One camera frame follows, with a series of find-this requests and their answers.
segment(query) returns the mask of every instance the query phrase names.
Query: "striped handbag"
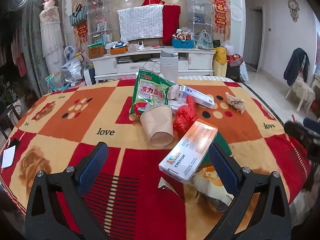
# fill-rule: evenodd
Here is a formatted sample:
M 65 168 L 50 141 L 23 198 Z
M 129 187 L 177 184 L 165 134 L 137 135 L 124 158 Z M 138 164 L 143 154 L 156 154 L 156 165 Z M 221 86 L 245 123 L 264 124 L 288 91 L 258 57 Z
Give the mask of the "striped handbag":
M 69 16 L 71 26 L 79 25 L 80 23 L 85 22 L 87 17 L 87 7 L 82 7 L 81 3 L 79 3 L 76 11 Z

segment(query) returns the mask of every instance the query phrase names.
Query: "green snack bag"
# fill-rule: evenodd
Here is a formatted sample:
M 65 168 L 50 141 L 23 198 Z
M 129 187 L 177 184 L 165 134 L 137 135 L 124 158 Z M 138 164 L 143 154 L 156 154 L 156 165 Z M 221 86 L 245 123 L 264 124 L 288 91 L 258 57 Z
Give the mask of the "green snack bag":
M 148 70 L 139 69 L 134 85 L 130 114 L 141 115 L 147 109 L 168 104 L 169 88 L 175 85 Z

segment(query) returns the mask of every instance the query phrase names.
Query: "tablecloth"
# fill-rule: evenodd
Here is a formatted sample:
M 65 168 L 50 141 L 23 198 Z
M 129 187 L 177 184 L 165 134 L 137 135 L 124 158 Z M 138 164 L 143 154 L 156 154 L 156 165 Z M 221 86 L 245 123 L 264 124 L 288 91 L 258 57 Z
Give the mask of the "tablecloth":
M 222 216 L 191 186 L 159 171 L 158 164 L 177 143 L 157 148 L 146 140 L 141 123 L 129 117 L 135 80 L 101 83 L 41 97 L 10 137 L 20 140 L 13 165 L 1 170 L 6 191 L 25 213 L 36 172 L 63 171 L 77 165 L 99 141 L 109 155 L 91 191 L 84 195 L 97 220 L 119 239 L 200 240 Z M 289 138 L 282 125 L 239 84 L 220 80 L 187 80 L 188 85 L 214 98 L 214 109 L 197 105 L 199 118 L 215 125 L 240 166 L 270 174 L 279 171 L 292 202 L 310 170 L 305 150 Z M 241 114 L 227 105 L 225 92 L 245 101 Z M 178 193 L 159 189 L 166 179 Z M 65 200 L 58 195 L 70 228 L 77 231 Z M 246 228 L 257 201 L 238 228 Z

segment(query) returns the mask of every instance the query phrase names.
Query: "wall clock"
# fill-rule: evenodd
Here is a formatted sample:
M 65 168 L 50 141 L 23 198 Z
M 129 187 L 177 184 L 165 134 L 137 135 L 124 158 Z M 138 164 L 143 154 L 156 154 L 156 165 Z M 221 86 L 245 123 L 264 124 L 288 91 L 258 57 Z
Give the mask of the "wall clock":
M 292 20 L 294 22 L 297 22 L 297 20 L 299 19 L 299 11 L 300 11 L 298 2 L 296 0 L 289 0 L 288 7 L 290 9 Z

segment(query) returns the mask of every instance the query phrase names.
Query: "red dot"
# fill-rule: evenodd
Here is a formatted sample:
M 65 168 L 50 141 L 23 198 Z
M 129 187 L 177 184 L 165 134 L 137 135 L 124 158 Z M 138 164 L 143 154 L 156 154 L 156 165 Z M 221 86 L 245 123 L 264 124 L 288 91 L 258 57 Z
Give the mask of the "red dot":
M 232 117 L 233 114 L 229 111 L 225 111 L 224 114 L 227 116 L 227 117 Z

